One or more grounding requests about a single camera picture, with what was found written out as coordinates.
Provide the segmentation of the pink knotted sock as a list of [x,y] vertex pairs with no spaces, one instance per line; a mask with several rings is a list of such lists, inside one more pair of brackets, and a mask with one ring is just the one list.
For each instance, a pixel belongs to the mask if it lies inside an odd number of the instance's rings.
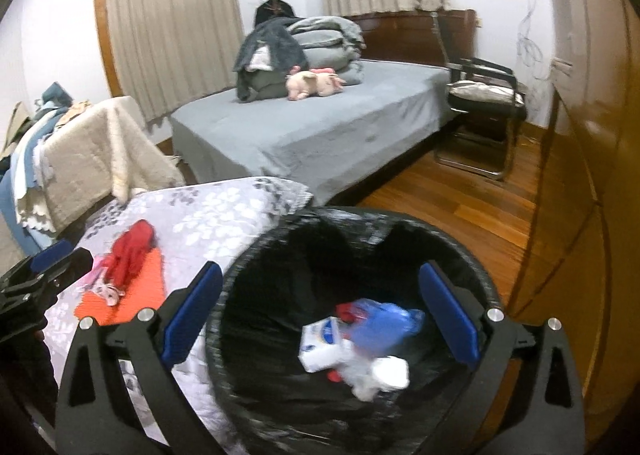
[[91,291],[102,298],[109,307],[116,307],[125,296],[125,291],[107,282],[106,272],[101,271],[91,286]]

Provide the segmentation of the red cloth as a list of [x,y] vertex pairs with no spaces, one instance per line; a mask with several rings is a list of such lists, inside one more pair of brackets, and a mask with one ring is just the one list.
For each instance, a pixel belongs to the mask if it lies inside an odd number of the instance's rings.
[[155,231],[146,220],[139,220],[114,242],[103,261],[104,281],[119,291],[125,291],[139,274],[146,255],[153,248]]

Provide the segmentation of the orange foam net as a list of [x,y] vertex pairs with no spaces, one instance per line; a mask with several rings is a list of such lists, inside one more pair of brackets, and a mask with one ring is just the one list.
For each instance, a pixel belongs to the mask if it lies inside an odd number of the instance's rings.
[[160,249],[151,249],[141,271],[132,279],[117,305],[111,307],[94,291],[86,291],[74,310],[76,319],[90,316],[99,325],[114,325],[131,321],[144,308],[157,310],[166,299],[163,257]]

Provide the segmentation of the blue plastic bag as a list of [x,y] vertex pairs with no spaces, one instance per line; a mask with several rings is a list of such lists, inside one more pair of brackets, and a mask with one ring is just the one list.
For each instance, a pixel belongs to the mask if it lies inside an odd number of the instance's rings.
[[348,339],[362,354],[387,357],[405,339],[420,333],[425,313],[419,309],[398,307],[370,299],[352,302],[354,321],[348,327]]

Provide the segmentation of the white medicine box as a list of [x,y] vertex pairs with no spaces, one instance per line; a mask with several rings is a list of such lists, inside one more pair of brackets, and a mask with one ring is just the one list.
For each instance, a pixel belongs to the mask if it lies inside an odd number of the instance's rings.
[[341,325],[330,316],[303,327],[298,359],[307,373],[333,369],[352,358],[352,342],[343,337]]

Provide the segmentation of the blue white scalloped blanket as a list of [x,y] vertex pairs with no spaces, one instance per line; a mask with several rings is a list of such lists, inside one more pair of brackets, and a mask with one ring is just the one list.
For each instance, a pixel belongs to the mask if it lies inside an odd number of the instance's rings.
[[9,240],[25,256],[50,246],[56,234],[47,195],[54,173],[46,144],[66,111],[67,107],[55,106],[43,111],[17,142],[9,170],[1,177],[1,220],[9,230]]

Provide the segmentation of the grey floral quilt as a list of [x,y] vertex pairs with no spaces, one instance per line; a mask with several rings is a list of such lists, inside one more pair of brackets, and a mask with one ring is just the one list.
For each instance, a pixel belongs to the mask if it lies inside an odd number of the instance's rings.
[[[250,176],[215,183],[182,186],[145,192],[127,206],[109,202],[89,220],[77,247],[94,257],[111,250],[116,238],[139,220],[152,224],[163,259],[167,296],[186,287],[206,261],[216,262],[222,271],[262,233],[290,215],[312,204],[310,188],[283,178]],[[58,302],[46,312],[44,342],[51,354],[54,378],[61,382],[78,319],[74,315],[81,296],[78,283],[58,295]],[[134,368],[120,362],[134,408],[145,433],[165,442],[148,403],[141,392]],[[205,331],[186,361],[172,368],[177,383],[207,430],[227,454],[247,454],[235,429],[215,401],[205,355]]]

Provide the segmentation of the wooden wardrobe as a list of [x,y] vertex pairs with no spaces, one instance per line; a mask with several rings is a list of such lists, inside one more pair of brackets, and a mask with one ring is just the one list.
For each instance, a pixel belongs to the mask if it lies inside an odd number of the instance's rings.
[[639,0],[553,0],[536,210],[508,309],[556,317],[591,454],[639,449]]

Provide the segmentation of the white crumpled tissue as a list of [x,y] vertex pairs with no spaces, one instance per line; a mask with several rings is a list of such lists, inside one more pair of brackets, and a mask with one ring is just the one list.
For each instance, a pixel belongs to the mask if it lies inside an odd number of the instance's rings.
[[409,365],[399,357],[364,357],[356,354],[337,368],[338,375],[361,402],[372,402],[379,393],[405,390],[410,383]]

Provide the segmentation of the left beige curtain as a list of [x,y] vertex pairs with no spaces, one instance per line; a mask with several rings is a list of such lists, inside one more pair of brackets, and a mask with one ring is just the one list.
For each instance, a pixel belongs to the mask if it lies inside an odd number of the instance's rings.
[[154,122],[235,84],[238,0],[105,0],[122,93]]

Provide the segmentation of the grey bed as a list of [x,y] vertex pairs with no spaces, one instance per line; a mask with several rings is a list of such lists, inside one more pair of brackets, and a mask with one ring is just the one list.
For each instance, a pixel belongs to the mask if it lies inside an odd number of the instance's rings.
[[330,97],[221,92],[170,116],[172,145],[201,183],[276,176],[325,204],[442,129],[448,81],[442,67],[367,60],[362,82]]

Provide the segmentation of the dark green fleece blanket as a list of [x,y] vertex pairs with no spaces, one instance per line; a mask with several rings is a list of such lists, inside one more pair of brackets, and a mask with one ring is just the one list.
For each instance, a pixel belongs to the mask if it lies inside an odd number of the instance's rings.
[[259,24],[243,41],[233,71],[236,99],[241,103],[286,97],[291,70],[308,68],[308,59],[288,30],[299,18],[276,17]]

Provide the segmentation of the pink plush toy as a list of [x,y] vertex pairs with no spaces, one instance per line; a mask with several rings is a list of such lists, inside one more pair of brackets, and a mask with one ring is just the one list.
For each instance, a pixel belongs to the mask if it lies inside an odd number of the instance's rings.
[[303,100],[310,96],[327,97],[341,92],[346,81],[333,68],[301,70],[293,67],[286,77],[288,100]]

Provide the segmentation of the black metal chair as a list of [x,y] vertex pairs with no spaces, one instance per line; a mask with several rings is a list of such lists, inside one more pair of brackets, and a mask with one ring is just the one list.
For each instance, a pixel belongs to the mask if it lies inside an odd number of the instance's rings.
[[464,56],[444,13],[436,11],[431,16],[449,71],[446,101],[454,114],[454,129],[436,147],[435,160],[502,181],[512,169],[518,129],[527,116],[525,94],[511,68]]

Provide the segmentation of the dark wooden headboard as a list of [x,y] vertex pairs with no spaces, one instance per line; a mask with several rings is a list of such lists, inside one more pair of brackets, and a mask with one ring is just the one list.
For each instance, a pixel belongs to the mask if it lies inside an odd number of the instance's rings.
[[361,29],[365,59],[445,66],[475,55],[474,10],[369,13],[349,19]]

